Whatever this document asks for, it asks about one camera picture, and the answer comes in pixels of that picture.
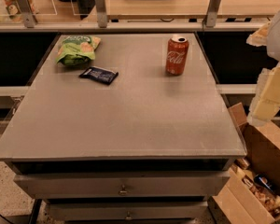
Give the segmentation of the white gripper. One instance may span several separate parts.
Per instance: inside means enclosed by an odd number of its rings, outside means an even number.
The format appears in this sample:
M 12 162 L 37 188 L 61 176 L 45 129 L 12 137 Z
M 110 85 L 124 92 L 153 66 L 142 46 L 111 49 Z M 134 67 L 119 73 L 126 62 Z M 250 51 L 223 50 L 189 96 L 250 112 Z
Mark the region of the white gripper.
M 260 47 L 267 45 L 267 54 L 280 62 L 280 10 L 271 22 L 262 25 L 250 35 L 246 43 Z M 272 70 L 263 68 L 259 74 L 256 95 L 249 107 L 247 121 L 253 126 L 262 126 L 280 110 L 280 63 Z

